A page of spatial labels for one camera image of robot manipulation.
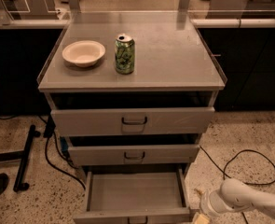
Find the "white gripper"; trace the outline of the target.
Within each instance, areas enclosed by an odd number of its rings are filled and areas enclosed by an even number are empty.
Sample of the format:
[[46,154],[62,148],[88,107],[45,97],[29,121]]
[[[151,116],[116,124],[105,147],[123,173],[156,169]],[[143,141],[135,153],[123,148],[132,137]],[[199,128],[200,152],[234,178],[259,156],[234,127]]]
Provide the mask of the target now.
[[233,204],[220,189],[205,191],[200,198],[199,208],[203,214],[196,213],[193,216],[192,224],[210,224],[208,217],[218,217],[234,211]]

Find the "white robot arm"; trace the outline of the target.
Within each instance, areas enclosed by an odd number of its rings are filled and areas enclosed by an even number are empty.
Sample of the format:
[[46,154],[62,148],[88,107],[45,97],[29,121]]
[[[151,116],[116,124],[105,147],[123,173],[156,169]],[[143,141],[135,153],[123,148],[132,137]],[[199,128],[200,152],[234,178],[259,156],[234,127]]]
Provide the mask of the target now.
[[253,189],[238,179],[224,180],[219,189],[200,197],[199,211],[207,217],[258,210],[275,219],[275,194]]

